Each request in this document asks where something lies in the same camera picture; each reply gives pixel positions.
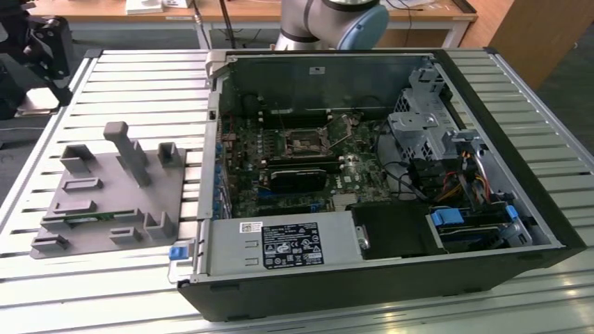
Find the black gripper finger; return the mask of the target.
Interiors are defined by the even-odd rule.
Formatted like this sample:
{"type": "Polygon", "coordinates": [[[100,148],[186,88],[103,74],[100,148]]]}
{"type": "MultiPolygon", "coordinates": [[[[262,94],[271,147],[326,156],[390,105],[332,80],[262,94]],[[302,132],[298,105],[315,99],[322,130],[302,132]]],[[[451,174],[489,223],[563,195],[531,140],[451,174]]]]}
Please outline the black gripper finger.
{"type": "Polygon", "coordinates": [[[59,105],[69,105],[72,92],[68,80],[73,61],[72,32],[60,16],[28,18],[28,41],[24,49],[28,67],[43,79],[59,105]]]}
{"type": "Polygon", "coordinates": [[[17,109],[25,98],[25,91],[17,85],[8,68],[1,61],[0,72],[0,119],[9,120],[15,117],[17,109]]]}

